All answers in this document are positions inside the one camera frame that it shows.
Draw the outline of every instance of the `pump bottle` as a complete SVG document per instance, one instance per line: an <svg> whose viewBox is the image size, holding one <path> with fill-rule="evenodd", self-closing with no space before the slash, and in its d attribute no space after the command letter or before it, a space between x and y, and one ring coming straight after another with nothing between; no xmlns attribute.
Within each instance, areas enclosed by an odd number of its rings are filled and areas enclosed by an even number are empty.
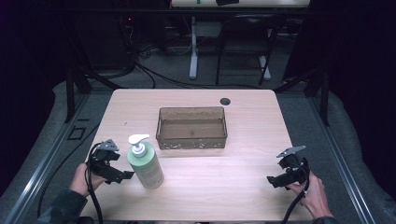
<svg viewBox="0 0 396 224"><path fill-rule="evenodd" d="M148 134L131 135L129 143L132 145L128 150L127 158L142 185L147 189L156 189L163 182L163 170L154 146L142 142L147 138L149 138Z"/></svg>

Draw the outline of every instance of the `chair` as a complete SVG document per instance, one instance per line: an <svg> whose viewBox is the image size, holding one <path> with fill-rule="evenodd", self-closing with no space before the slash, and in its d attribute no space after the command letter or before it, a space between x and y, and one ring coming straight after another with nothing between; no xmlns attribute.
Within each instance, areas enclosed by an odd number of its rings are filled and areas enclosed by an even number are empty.
<svg viewBox="0 0 396 224"><path fill-rule="evenodd" d="M262 75L259 84L261 85L271 58L277 33L284 23L284 18L268 14L240 14L225 20L219 34L216 85L219 85L220 68L234 70L260 68ZM261 64L260 66L249 67L245 67L245 64L244 67L220 66L221 58L226 53L256 55Z"/></svg>

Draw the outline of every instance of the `wire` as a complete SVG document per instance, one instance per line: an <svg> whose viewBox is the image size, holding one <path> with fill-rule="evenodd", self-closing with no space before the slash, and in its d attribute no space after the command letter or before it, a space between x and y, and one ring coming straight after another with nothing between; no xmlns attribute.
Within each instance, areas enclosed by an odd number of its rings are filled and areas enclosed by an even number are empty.
<svg viewBox="0 0 396 224"><path fill-rule="evenodd" d="M87 172L85 173L85 182L87 183L88 192L91 195L93 205L95 206L96 213L98 214L99 224L103 224L103 215L102 209L100 207L99 201L96 198L95 190L92 185L92 172L91 172L91 162L92 162L92 154L93 151L99 146L101 143L96 143L90 150L88 164L87 164Z"/></svg>
<svg viewBox="0 0 396 224"><path fill-rule="evenodd" d="M305 169L303 169L303 167L301 167L299 164L291 163L291 165L294 165L294 166L298 167L299 169L302 169L305 176L307 176L307 179L305 181L304 189L297 195L297 197L294 199L294 201L290 204L288 211L286 212L285 216L283 217L281 224L286 224L288 222L289 216L290 216L291 212L293 211L294 207L305 196L306 191L309 188L309 172L307 172Z"/></svg>
<svg viewBox="0 0 396 224"><path fill-rule="evenodd" d="M37 217L41 216L41 205L43 203L44 199L44 194L47 191L48 186L50 185L50 182L53 177L55 177L56 173L61 169L61 167L64 165L64 163L70 158L70 156L88 139L88 137L99 127L99 124L97 124L93 129L91 130L88 135L82 139L82 141L64 158L63 161L61 161L61 164L55 169L55 171L52 173L52 175L49 177L49 180L47 181L46 185L44 186L43 191L41 192L40 199L38 201L38 206L37 206Z"/></svg>
<svg viewBox="0 0 396 224"><path fill-rule="evenodd" d="M218 87L244 87L244 88L250 88L250 89L257 89L260 90L261 88L259 87L255 87L255 86L250 86L250 85L241 85L241 84L229 84L229 85L202 85L202 84L190 84L190 83L185 83L185 82L180 82L180 81L176 81L173 80L172 78L163 76L157 72L154 72L152 70L150 70L149 68L147 68L146 66L144 66L143 64L136 62L135 64L137 67L139 67L142 70L145 70L145 72L150 72L151 74L162 78L163 80L172 83L176 86L182 87L182 88L186 88L186 89L192 89L192 88L203 88L203 89L213 89L213 88L218 88Z"/></svg>

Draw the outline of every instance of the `white table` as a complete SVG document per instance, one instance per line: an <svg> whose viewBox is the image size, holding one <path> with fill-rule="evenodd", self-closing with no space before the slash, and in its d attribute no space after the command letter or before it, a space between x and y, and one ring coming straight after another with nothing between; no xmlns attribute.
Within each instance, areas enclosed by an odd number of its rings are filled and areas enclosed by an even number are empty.
<svg viewBox="0 0 396 224"><path fill-rule="evenodd" d="M228 138L221 149L160 150L155 139L161 107L224 105ZM164 181L145 189L134 175L96 191L104 219L172 221L281 220L295 198L268 183L281 175L276 155L291 147L275 94L259 90L114 91L93 143L111 138L120 158L111 165L132 171L126 159L131 134L148 133L163 168ZM89 200L83 216L96 217ZM296 206L290 220L309 220Z"/></svg>
<svg viewBox="0 0 396 224"><path fill-rule="evenodd" d="M239 0L238 4L230 4L222 7L282 7L282 8L304 8L309 6L310 0ZM172 7L218 7L216 0L172 0ZM196 21L191 20L191 64L190 79L197 78L198 49L196 47ZM265 59L260 58L263 66ZM265 71L264 79L271 79L269 70Z"/></svg>

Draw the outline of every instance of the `transparent plastic bin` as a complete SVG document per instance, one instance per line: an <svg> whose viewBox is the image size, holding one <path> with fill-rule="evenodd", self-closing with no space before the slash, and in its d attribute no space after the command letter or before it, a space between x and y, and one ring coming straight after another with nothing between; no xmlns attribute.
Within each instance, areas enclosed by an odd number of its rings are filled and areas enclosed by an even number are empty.
<svg viewBox="0 0 396 224"><path fill-rule="evenodd" d="M224 108L163 107L156 138L160 149L225 148Z"/></svg>

